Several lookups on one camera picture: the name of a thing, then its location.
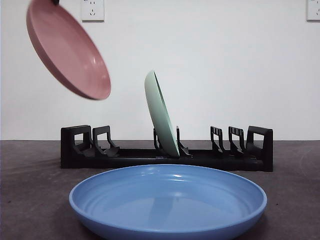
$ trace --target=countertop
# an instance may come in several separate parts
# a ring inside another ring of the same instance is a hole
[[[115,141],[123,148],[153,142]],[[210,141],[182,141],[210,148]],[[320,141],[274,141],[274,172],[233,171],[260,185],[268,198],[258,223],[236,240],[320,239]],[[1,239],[100,240],[76,218],[70,190],[108,169],[61,169],[60,141],[1,141]]]

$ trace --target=plate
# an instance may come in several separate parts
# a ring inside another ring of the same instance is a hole
[[[111,92],[107,67],[80,24],[52,0],[31,1],[26,25],[32,45],[46,68],[72,92],[95,100]]]
[[[155,71],[150,71],[145,77],[144,90],[153,126],[163,149],[170,156],[179,157],[176,133],[172,127]]]
[[[72,189],[69,202],[108,240],[230,240],[258,221],[267,196],[233,173],[159,164],[92,176]]]

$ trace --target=black dish rack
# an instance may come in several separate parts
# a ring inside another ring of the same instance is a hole
[[[246,144],[244,130],[229,126],[228,138],[230,149],[223,145],[221,128],[210,127],[212,149],[189,149],[180,141],[180,130],[176,127],[177,143],[180,157],[168,155],[153,129],[154,149],[120,148],[111,139],[110,126],[96,127],[79,125],[61,128],[60,167],[78,168],[123,168],[148,164],[183,164],[203,166],[225,171],[273,171],[273,130],[249,126]],[[83,141],[76,144],[75,135],[83,134]],[[98,135],[106,134],[109,148],[101,148]],[[263,145],[254,144],[254,134],[263,136]],[[239,137],[239,147],[233,141],[233,135]]]

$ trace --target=electrical outlet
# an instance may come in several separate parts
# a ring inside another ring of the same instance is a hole
[[[104,0],[81,0],[83,22],[104,22],[105,3]]]
[[[307,20],[320,21],[320,0],[307,0]]]

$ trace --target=light green plate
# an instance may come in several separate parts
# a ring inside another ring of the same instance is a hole
[[[149,112],[158,139],[167,154],[179,157],[176,133],[173,130],[155,71],[145,77],[144,90]]]

